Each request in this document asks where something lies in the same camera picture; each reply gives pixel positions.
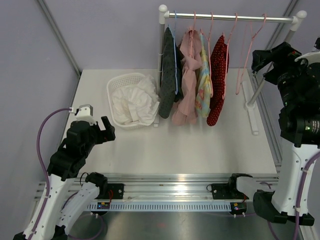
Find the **pink hanger of white skirt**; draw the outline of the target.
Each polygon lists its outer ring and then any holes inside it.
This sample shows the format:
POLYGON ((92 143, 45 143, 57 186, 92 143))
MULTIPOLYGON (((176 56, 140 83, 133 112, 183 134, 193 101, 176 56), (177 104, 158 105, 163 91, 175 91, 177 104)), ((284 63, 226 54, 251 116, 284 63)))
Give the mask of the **pink hanger of white skirt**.
POLYGON ((237 71, 236 90, 235 90, 236 95, 238 95, 241 90, 241 86, 243 83, 243 76, 248 65, 249 55, 251 53, 252 45, 257 35, 260 33, 260 31, 264 28, 266 24, 267 14, 264 13, 262 16, 263 16, 263 22, 259 27, 259 29, 257 29, 257 31, 254 31, 252 21, 250 21, 245 25, 242 46, 241 46, 241 53, 239 58, 239 68, 237 71))

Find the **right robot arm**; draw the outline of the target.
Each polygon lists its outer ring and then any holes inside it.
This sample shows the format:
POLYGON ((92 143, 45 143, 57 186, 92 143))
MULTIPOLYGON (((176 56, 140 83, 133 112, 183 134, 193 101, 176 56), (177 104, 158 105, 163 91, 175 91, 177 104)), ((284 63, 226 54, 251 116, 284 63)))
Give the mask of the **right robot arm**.
POLYGON ((278 184, 268 189, 248 174, 234 173, 227 193, 253 201, 255 213, 272 223, 291 221, 312 226, 308 192, 316 160, 320 156, 320 54, 301 54, 287 42, 252 53, 251 68, 273 68, 264 79, 277 86, 283 108, 279 114, 282 164, 278 184))

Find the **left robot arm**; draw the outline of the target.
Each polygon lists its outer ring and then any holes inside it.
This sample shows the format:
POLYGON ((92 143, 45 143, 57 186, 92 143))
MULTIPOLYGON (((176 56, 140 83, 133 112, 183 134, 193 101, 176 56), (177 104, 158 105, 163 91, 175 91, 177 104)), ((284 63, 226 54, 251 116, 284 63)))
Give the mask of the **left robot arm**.
POLYGON ((78 217, 95 198, 112 197, 108 179, 101 173, 90 173, 76 195, 66 201, 69 188, 94 146, 114 141, 115 128, 107 116, 101 117, 105 127, 85 120, 73 121, 45 170, 46 184, 28 227, 15 240, 66 240, 78 217))

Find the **red polka dot skirt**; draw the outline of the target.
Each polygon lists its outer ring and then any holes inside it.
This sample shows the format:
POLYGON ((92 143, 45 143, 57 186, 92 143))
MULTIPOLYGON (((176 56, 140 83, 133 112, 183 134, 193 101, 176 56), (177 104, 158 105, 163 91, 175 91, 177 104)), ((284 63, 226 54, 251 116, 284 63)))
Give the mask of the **red polka dot skirt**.
POLYGON ((225 43, 225 36, 221 35, 210 56, 213 96, 210 99, 210 112, 206 119, 206 123, 210 127, 217 124, 225 101, 226 70, 229 68, 227 47, 228 45, 225 43))

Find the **pink hanger of red skirt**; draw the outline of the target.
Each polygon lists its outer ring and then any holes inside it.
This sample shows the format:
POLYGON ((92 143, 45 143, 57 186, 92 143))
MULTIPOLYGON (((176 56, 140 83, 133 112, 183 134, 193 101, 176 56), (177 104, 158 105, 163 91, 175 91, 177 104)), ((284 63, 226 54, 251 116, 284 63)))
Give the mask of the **pink hanger of red skirt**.
POLYGON ((223 79, 223 83, 224 83, 224 90, 223 90, 223 95, 222 95, 222 99, 224 100, 225 99, 225 96, 226 96, 226 90, 227 90, 227 84, 226 84, 226 81, 227 81, 227 74, 228 74, 228 68, 229 68, 229 46, 230 46, 230 40, 232 38, 232 34, 234 32, 234 29, 237 25, 237 21, 238 21, 238 13, 235 13, 235 21, 234 21, 234 24, 233 24, 233 27, 229 33, 229 36, 227 38, 227 44, 226 44, 226 58, 225 58, 225 72, 224 72, 224 79, 223 79))

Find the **pink hanger of tie-dye skirt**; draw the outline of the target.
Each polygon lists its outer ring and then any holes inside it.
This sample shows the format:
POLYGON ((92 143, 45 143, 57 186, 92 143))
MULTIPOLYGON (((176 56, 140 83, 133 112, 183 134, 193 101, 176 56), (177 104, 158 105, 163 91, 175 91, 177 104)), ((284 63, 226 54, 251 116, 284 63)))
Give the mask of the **pink hanger of tie-dye skirt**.
POLYGON ((211 35, 212 35, 212 29, 214 25, 214 17, 213 17, 213 12, 210 13, 210 29, 208 32, 208 35, 205 35, 203 31, 201 30, 202 35, 205 37, 207 40, 207 50, 208 50, 208 67, 209 67, 209 85, 210 85, 210 97, 213 97, 214 89, 213 89, 213 83, 212 83, 212 66, 211 66, 211 58, 210 58, 210 52, 211 52, 211 35))

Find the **yellow blue tie-dye skirt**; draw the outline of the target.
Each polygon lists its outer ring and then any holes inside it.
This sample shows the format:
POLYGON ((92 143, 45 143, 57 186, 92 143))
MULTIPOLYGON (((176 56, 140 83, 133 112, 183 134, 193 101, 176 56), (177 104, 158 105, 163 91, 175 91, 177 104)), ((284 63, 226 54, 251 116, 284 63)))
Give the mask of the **yellow blue tie-dye skirt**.
POLYGON ((207 54, 205 45, 205 43, 207 43, 207 49, 210 50, 210 39, 206 38, 202 31, 200 32, 199 37, 201 40, 201 67, 196 72, 197 85, 195 109, 200 117, 207 118, 211 111, 210 101, 213 96, 211 60, 207 54))

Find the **pink pleated skirt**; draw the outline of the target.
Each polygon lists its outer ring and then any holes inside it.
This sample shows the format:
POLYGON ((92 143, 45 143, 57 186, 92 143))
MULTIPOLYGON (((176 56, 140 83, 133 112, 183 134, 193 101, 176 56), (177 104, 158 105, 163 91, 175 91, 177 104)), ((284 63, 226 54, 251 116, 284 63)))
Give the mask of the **pink pleated skirt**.
POLYGON ((182 93, 183 99, 178 103, 177 109, 172 115, 172 122, 175 125, 182 126, 186 123, 195 124, 197 122, 196 114, 196 88, 197 76, 196 71, 201 67, 202 60, 200 52, 202 48, 199 34, 194 30, 193 37, 193 56, 190 58, 190 35, 191 28, 184 34, 181 44, 180 52, 183 55, 182 63, 182 93))

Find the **dark grey dotted skirt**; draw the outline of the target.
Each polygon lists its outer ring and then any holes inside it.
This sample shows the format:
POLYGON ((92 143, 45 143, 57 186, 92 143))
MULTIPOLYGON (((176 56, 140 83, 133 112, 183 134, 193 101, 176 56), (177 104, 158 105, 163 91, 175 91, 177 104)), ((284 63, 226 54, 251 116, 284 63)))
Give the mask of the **dark grey dotted skirt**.
POLYGON ((163 59, 162 59, 162 79, 160 84, 160 104, 158 114, 161 118, 167 119, 170 116, 171 109, 175 103, 183 98, 182 91, 182 58, 183 55, 177 46, 178 52, 178 69, 180 73, 180 88, 179 94, 175 95, 176 81, 175 81, 175 60, 174 60, 174 46, 173 36, 169 27, 165 29, 163 38, 163 59))

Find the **white metal clothes rack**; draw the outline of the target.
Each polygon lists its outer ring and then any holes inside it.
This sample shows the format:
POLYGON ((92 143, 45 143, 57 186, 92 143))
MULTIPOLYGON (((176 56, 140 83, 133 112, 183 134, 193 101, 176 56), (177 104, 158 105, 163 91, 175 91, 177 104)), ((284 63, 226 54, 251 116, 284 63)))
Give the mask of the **white metal clothes rack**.
MULTIPOLYGON (((171 12, 168 10, 168 7, 165 4, 161 4, 158 8, 159 11, 159 48, 158 48, 158 78, 157 78, 157 92, 160 91, 160 85, 162 81, 163 75, 163 52, 164 52, 164 33, 166 28, 166 19, 175 18, 174 11, 171 12)), ((176 13, 177 19, 193 19, 194 13, 176 13)), ((296 15, 292 17, 266 17, 266 23, 284 23, 290 24, 291 27, 289 30, 291 32, 296 33, 296 31, 301 26, 304 19, 307 17, 307 12, 305 10, 300 10, 296 13, 296 15)), ((196 13, 196 19, 202 20, 211 20, 211 14, 202 14, 196 13)), ((218 21, 235 21, 235 14, 234 15, 221 15, 221 14, 213 14, 213 20, 218 21)), ((262 16, 241 16, 238 15, 238 22, 263 22, 264 18, 262 16)), ((242 84, 243 94, 245 97, 245 104, 244 109, 247 111, 248 120, 251 128, 251 133, 254 136, 259 134, 258 129, 258 119, 254 116, 254 110, 258 107, 256 106, 255 100, 252 99, 254 92, 249 91, 249 84, 243 83, 242 84)))

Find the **aluminium corner frame right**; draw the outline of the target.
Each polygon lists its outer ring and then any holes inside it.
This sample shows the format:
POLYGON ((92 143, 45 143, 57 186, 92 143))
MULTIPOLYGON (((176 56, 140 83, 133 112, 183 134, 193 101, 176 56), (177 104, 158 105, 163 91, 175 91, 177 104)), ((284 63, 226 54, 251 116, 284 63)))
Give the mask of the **aluminium corner frame right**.
MULTIPOLYGON (((288 5, 283 13, 284 17, 291 17, 294 15, 294 10, 298 6, 298 3, 300 0, 290 0, 288 2, 288 5)), ((282 37, 282 33, 285 32, 285 25, 288 25, 288 23, 278 23, 275 30, 273 31, 267 45, 266 49, 270 49, 276 46, 277 41, 287 39, 285 41, 290 41, 291 38, 294 35, 294 32, 291 30, 287 30, 286 36, 282 37)), ((275 110, 275 115, 278 115, 280 110, 278 109, 279 106, 276 108, 276 106, 272 106, 272 102, 269 102, 267 100, 276 100, 279 98, 278 95, 276 95, 275 85, 270 85, 265 81, 265 79, 262 76, 262 73, 250 73, 250 80, 252 83, 252 86, 255 87, 255 92, 253 94, 253 97, 251 100, 255 100, 256 105, 259 108, 259 112, 261 115, 263 127, 265 130, 265 134, 268 140, 268 144, 270 147, 270 151, 274 160, 274 163, 276 165, 280 165, 282 162, 282 150, 281 150, 281 143, 280 143, 280 134, 277 133, 277 129, 279 127, 277 123, 277 116, 272 115, 271 110, 275 110)))

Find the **aluminium corner frame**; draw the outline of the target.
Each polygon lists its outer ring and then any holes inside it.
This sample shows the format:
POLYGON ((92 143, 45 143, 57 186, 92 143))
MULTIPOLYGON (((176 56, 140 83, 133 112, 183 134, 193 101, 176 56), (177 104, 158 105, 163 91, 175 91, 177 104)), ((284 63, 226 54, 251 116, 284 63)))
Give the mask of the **aluminium corner frame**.
POLYGON ((76 76, 78 79, 80 79, 81 75, 82 75, 82 70, 79 67, 74 55, 72 54, 65 38, 63 37, 60 28, 48 6, 48 4, 46 3, 45 0, 35 0, 35 2, 37 3, 37 5, 39 6, 40 11, 43 13, 44 18, 47 21, 48 26, 50 27, 53 35, 55 36, 58 44, 60 45, 63 53, 65 54, 68 62, 70 63, 70 65, 72 66, 76 76))
MULTIPOLYGON (((288 5, 283 13, 284 17, 291 17, 294 15, 294 10, 298 6, 298 3, 300 0, 290 0, 288 2, 288 5)), ((266 49, 270 49, 276 46, 277 41, 287 39, 285 41, 290 41, 291 38, 294 35, 294 32, 291 30, 287 30, 286 36, 282 37, 282 33, 285 32, 285 25, 288 25, 288 23, 278 23, 275 30, 273 31, 267 45, 266 49)), ((256 105, 259 108, 259 112, 261 115, 263 127, 265 130, 265 134, 268 140, 268 144, 270 147, 270 151, 274 160, 274 163, 276 165, 280 165, 282 162, 282 150, 281 150, 281 143, 280 143, 280 134, 277 133, 277 129, 279 127, 277 123, 277 116, 272 115, 271 110, 275 110, 275 115, 278 115, 280 110, 278 109, 279 106, 276 108, 276 106, 272 106, 272 102, 269 102, 267 100, 276 100, 279 98, 278 95, 276 95, 275 85, 270 85, 265 81, 265 79, 262 76, 262 73, 250 73, 250 80, 252 83, 252 86, 255 87, 255 92, 253 94, 253 97, 251 100, 255 100, 256 105)))

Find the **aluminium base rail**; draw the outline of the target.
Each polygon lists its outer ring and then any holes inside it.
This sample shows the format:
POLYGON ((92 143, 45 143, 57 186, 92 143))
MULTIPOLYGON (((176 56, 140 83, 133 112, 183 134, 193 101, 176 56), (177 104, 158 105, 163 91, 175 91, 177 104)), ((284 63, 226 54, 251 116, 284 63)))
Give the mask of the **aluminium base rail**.
POLYGON ((124 184, 124 202, 210 202, 210 184, 224 184, 230 173, 105 173, 109 184, 124 184))

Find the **aluminium corner frame left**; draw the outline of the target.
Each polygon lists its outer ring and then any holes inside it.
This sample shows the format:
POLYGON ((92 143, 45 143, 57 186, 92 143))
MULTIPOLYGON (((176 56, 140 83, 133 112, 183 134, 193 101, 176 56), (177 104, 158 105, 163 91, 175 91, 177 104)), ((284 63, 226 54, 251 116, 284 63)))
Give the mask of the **aluminium corner frame left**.
POLYGON ((82 75, 82 70, 79 67, 74 55, 72 54, 65 38, 63 37, 60 28, 48 6, 48 4, 46 3, 45 0, 35 0, 35 2, 37 3, 37 5, 39 6, 40 11, 43 13, 44 18, 47 21, 48 26, 50 27, 53 35, 55 36, 58 44, 60 45, 63 53, 65 54, 68 62, 70 63, 70 65, 72 66, 76 76, 78 79, 80 79, 81 75, 82 75))

